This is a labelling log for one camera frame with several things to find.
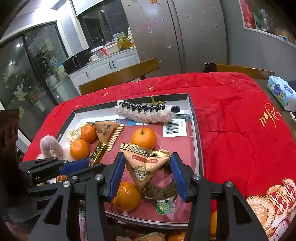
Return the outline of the gold bar snack pack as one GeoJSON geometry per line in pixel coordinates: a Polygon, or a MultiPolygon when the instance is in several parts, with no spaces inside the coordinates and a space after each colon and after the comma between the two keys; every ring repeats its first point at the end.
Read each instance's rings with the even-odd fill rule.
{"type": "Polygon", "coordinates": [[[103,142],[99,142],[96,148],[94,149],[94,152],[89,160],[89,166],[94,166],[98,164],[101,161],[106,150],[107,150],[107,144],[103,142]]]}

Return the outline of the triangular brown snack packet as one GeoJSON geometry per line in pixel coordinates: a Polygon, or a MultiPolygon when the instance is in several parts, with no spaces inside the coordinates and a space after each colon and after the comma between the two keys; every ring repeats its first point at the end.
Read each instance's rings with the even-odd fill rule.
{"type": "Polygon", "coordinates": [[[113,121],[99,121],[94,122],[93,125],[96,128],[96,134],[100,142],[106,144],[107,151],[110,152],[120,133],[123,131],[124,125],[113,121]]]}

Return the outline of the orange mandarin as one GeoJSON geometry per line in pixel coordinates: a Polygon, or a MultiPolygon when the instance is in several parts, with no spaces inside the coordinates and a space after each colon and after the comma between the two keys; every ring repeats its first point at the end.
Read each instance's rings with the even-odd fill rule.
{"type": "Polygon", "coordinates": [[[112,203],[121,211],[132,211],[139,206],[141,198],[141,193],[134,184],[121,182],[117,195],[113,198],[112,203]]]}
{"type": "Polygon", "coordinates": [[[143,126],[133,132],[130,143],[152,150],[157,144],[157,136],[152,129],[143,126]]]}
{"type": "Polygon", "coordinates": [[[70,155],[74,160],[80,160],[90,155],[90,147],[88,142],[83,139],[76,139],[70,145],[70,155]]]}
{"type": "Polygon", "coordinates": [[[81,129],[81,138],[88,143],[94,142],[97,139],[96,128],[93,124],[86,124],[81,129]]]}

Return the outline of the white fluffy plush clip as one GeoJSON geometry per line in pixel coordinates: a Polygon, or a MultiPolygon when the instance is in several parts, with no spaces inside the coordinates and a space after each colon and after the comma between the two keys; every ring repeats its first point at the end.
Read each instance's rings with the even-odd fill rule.
{"type": "Polygon", "coordinates": [[[37,160],[52,157],[69,162],[74,160],[70,155],[70,150],[62,148],[57,139],[50,135],[46,135],[40,140],[40,150],[41,153],[36,157],[37,160]]]}

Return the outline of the cream crochet scrunchie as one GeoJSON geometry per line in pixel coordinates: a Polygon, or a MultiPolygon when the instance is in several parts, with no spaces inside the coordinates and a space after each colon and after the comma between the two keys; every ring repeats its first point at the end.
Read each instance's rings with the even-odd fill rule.
{"type": "Polygon", "coordinates": [[[68,133],[66,135],[66,140],[69,144],[72,144],[76,139],[81,138],[81,131],[85,125],[87,125],[86,121],[79,123],[75,128],[70,129],[68,131],[68,133]]]}

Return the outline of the olive brown scrunchie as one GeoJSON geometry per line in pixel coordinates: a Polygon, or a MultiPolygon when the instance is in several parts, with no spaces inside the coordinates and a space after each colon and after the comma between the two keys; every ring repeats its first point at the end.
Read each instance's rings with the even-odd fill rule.
{"type": "Polygon", "coordinates": [[[170,163],[166,162],[156,171],[155,175],[147,182],[142,194],[146,199],[164,201],[175,198],[177,187],[173,179],[170,163]]]}

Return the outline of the red quilted table cloth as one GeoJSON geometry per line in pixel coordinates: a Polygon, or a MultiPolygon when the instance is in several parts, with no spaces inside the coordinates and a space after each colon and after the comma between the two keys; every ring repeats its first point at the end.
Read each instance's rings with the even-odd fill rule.
{"type": "Polygon", "coordinates": [[[230,180],[252,206],[274,207],[265,224],[270,240],[295,240],[295,142],[278,108],[262,88],[240,73],[189,73],[112,86],[54,108],[24,160],[40,153],[40,139],[56,135],[78,108],[143,96],[188,93],[197,116],[207,179],[230,180]]]}

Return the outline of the black shallow box tray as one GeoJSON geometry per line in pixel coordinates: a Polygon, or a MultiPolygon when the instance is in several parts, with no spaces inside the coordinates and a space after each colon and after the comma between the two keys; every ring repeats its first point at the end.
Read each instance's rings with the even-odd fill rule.
{"type": "Polygon", "coordinates": [[[147,227],[183,229],[190,219],[191,204],[185,203],[176,191],[176,181],[171,173],[170,161],[174,153],[191,167],[193,172],[204,173],[202,148],[197,119],[191,96],[187,93],[160,95],[174,114],[166,123],[139,123],[116,113],[115,102],[76,109],[62,125],[56,138],[59,144],[70,148],[70,132],[87,123],[95,123],[98,141],[109,136],[113,126],[123,129],[112,148],[101,161],[111,164],[118,152],[123,152],[125,170],[122,182],[136,186],[142,194],[140,204],[131,211],[118,209],[113,203],[105,204],[106,215],[125,223],[147,227]]]}

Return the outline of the white fuzzy hair clip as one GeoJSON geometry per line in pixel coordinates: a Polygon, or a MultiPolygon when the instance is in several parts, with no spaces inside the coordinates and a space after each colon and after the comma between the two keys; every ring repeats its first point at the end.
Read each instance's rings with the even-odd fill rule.
{"type": "Polygon", "coordinates": [[[117,115],[138,123],[167,123],[181,111],[178,105],[165,102],[136,104],[126,100],[118,100],[114,108],[117,115]]]}

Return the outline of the black microwave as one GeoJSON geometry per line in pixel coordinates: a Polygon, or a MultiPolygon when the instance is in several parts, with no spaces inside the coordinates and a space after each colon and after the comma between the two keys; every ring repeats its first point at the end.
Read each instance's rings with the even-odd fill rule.
{"type": "Polygon", "coordinates": [[[92,52],[89,48],[70,56],[67,60],[63,62],[63,67],[66,73],[70,75],[71,73],[86,66],[90,62],[89,58],[91,56],[92,52]]]}

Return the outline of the wooden chair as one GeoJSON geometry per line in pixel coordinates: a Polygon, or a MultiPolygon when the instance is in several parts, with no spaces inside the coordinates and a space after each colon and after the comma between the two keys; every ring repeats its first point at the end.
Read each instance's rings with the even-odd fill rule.
{"type": "Polygon", "coordinates": [[[79,85],[79,90],[81,95],[85,95],[111,86],[132,82],[138,78],[144,80],[147,74],[156,70],[159,70],[159,62],[157,58],[152,58],[88,81],[79,85]]]}
{"type": "Polygon", "coordinates": [[[210,72],[233,72],[233,73],[242,73],[251,78],[268,80],[269,76],[275,75],[275,72],[270,70],[263,70],[250,67],[242,67],[235,65],[226,65],[226,64],[216,64],[206,62],[203,69],[204,73],[210,72]]]}

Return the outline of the white kitchen cabinet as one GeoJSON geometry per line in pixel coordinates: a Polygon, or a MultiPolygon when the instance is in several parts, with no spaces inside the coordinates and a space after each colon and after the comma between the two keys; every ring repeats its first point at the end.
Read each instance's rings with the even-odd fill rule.
{"type": "Polygon", "coordinates": [[[140,63],[136,47],[105,56],[99,60],[88,63],[69,75],[78,94],[79,86],[91,80],[108,75],[109,73],[140,63]]]}

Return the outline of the blue tissue pack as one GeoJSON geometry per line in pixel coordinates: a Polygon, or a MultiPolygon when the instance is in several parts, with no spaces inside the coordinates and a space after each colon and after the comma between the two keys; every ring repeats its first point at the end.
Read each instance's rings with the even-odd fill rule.
{"type": "Polygon", "coordinates": [[[267,88],[286,111],[295,113],[295,90],[291,88],[287,81],[271,75],[267,81],[267,88]]]}

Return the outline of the silver double door refrigerator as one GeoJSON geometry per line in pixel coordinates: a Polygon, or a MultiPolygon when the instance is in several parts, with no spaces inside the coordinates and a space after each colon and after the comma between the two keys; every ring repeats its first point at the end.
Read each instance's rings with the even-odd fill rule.
{"type": "Polygon", "coordinates": [[[201,72],[206,62],[226,64],[220,1],[121,2],[141,62],[156,58],[148,77],[201,72]]]}

